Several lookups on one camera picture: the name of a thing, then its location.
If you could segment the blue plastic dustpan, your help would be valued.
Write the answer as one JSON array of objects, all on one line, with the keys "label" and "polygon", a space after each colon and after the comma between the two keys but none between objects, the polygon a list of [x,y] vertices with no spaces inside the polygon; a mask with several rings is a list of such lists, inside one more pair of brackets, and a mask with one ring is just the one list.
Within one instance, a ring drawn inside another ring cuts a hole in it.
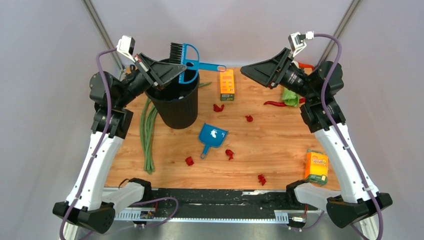
[{"label": "blue plastic dustpan", "polygon": [[202,126],[198,135],[199,141],[204,144],[204,148],[201,152],[200,158],[205,159],[211,147],[219,148],[225,141],[228,132],[228,130],[224,130],[219,127],[205,123]]}]

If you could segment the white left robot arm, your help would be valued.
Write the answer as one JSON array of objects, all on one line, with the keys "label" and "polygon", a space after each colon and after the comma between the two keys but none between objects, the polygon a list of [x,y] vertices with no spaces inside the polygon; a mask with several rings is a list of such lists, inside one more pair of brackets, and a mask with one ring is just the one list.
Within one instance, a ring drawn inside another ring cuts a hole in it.
[{"label": "white left robot arm", "polygon": [[133,113],[127,105],[150,88],[164,89],[186,69],[184,64],[156,61],[142,53],[133,57],[135,68],[119,80],[98,67],[90,81],[95,115],[83,166],[72,191],[54,204],[53,214],[64,223],[91,233],[106,233],[115,216],[131,205],[147,207],[153,201],[149,181],[132,178],[117,191],[103,194],[113,160],[127,136]]}]

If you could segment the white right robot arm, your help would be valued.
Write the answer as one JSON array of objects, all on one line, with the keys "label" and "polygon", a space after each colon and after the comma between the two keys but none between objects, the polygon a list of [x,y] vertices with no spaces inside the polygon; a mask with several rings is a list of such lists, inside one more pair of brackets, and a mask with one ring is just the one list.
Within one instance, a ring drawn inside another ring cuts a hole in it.
[{"label": "white right robot arm", "polygon": [[338,191],[305,180],[288,184],[285,202],[289,208],[296,210],[303,204],[316,207],[326,212],[337,227],[345,228],[392,205],[391,196],[381,192],[366,173],[335,100],[335,94],[344,87],[339,63],[322,62],[307,74],[284,48],[273,58],[245,65],[240,71],[264,87],[281,85],[305,98],[300,107],[303,122],[324,148],[336,174]]}]

